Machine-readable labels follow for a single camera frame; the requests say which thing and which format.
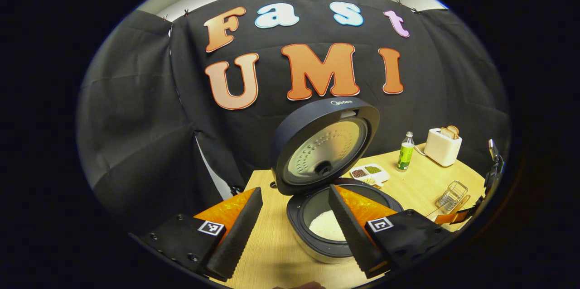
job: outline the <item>wire basket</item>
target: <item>wire basket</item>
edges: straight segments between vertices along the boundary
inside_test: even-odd
[[[435,202],[437,207],[444,207],[446,211],[451,211],[459,201],[467,194],[468,188],[457,180],[450,183],[443,195]]]

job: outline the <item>white rice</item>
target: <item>white rice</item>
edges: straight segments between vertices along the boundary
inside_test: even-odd
[[[346,241],[332,210],[323,212],[317,216],[310,224],[309,229],[322,238]]]

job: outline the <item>bottle label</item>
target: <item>bottle label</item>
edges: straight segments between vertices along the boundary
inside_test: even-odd
[[[411,162],[411,155],[413,154],[413,147],[401,146],[399,153],[399,161],[397,162],[397,169],[406,170]]]

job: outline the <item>white tray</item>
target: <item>white tray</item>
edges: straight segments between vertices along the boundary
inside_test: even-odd
[[[367,167],[375,167],[381,171],[377,172],[377,173],[370,173],[367,170]],[[362,170],[364,171],[367,175],[365,176],[361,176],[361,177],[355,177],[353,172],[356,170]],[[355,167],[353,169],[350,169],[350,175],[356,179],[356,180],[360,180],[362,182],[365,183],[369,183],[370,184],[375,184],[377,187],[383,187],[383,183],[387,180],[389,180],[389,178],[391,177],[391,175],[389,175],[388,172],[385,171],[385,169],[383,169],[383,167],[381,167],[380,165],[377,165],[375,163],[371,163],[371,164],[366,164],[366,165],[361,165],[360,167]]]

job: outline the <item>white letter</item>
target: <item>white letter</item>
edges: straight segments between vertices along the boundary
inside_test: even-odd
[[[269,29],[276,25],[290,26],[298,23],[300,17],[294,15],[294,7],[290,4],[271,4],[257,10],[255,25],[260,29]]]
[[[359,14],[361,10],[355,4],[336,1],[330,4],[330,9],[336,13],[334,19],[339,24],[360,26],[364,22],[363,17]]]

